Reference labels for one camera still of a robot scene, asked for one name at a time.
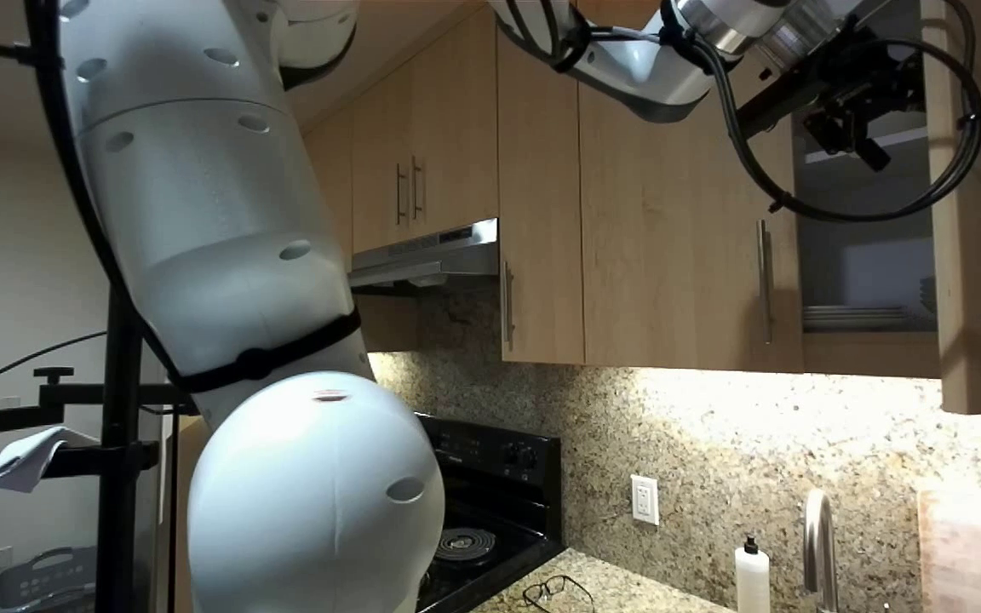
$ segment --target stove burner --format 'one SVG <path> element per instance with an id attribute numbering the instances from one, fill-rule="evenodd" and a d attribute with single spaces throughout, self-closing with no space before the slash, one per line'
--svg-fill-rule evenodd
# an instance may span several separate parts
<path id="1" fill-rule="evenodd" d="M 445 528 L 435 558 L 455 566 L 477 566 L 493 551 L 496 534 L 485 528 Z"/>

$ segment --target range hood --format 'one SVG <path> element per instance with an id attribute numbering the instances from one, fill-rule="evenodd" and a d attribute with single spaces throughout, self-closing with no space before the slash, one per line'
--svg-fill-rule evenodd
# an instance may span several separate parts
<path id="1" fill-rule="evenodd" d="M 496 217 L 349 258 L 354 291 L 431 291 L 469 275 L 496 275 Z"/>

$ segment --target ceiling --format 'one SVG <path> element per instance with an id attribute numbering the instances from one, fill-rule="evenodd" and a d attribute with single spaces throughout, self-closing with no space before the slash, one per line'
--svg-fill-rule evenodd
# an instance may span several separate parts
<path id="1" fill-rule="evenodd" d="M 469 0 L 360 0 L 357 36 L 349 53 L 321 82 L 288 91 L 300 123 L 314 123 L 343 95 L 387 70 L 435 23 Z M 26 42 L 24 0 L 0 0 L 0 43 Z M 49 142 L 41 101 L 26 67 L 0 57 L 0 145 Z"/>

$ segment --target granite backsplash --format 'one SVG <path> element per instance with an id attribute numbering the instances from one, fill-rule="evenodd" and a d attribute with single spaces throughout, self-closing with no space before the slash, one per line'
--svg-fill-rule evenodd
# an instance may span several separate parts
<path id="1" fill-rule="evenodd" d="M 981 415 L 940 412 L 940 381 L 496 359 L 493 293 L 429 300 L 445 344 L 373 355 L 409 404 L 561 440 L 564 541 L 732 607 L 732 549 L 773 558 L 773 608 L 810 608 L 804 495 L 829 492 L 846 608 L 918 607 L 915 497 L 981 486 Z M 625 476 L 659 479 L 659 524 L 631 521 Z"/>

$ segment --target granite countertop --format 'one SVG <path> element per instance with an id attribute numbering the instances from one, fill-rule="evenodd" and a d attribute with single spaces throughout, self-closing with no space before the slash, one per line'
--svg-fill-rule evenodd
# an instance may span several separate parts
<path id="1" fill-rule="evenodd" d="M 584 594 L 592 594 L 596 613 L 730 613 L 726 607 L 706 603 L 698 597 L 676 594 L 663 582 L 632 574 L 620 566 L 599 561 L 592 555 L 583 555 L 575 549 L 557 551 L 493 599 L 481 603 L 474 613 L 523 613 L 535 608 L 523 603 L 523 588 L 538 587 L 553 574 L 575 578 Z M 571 587 L 561 587 L 544 608 L 553 613 L 583 613 L 584 597 Z"/>

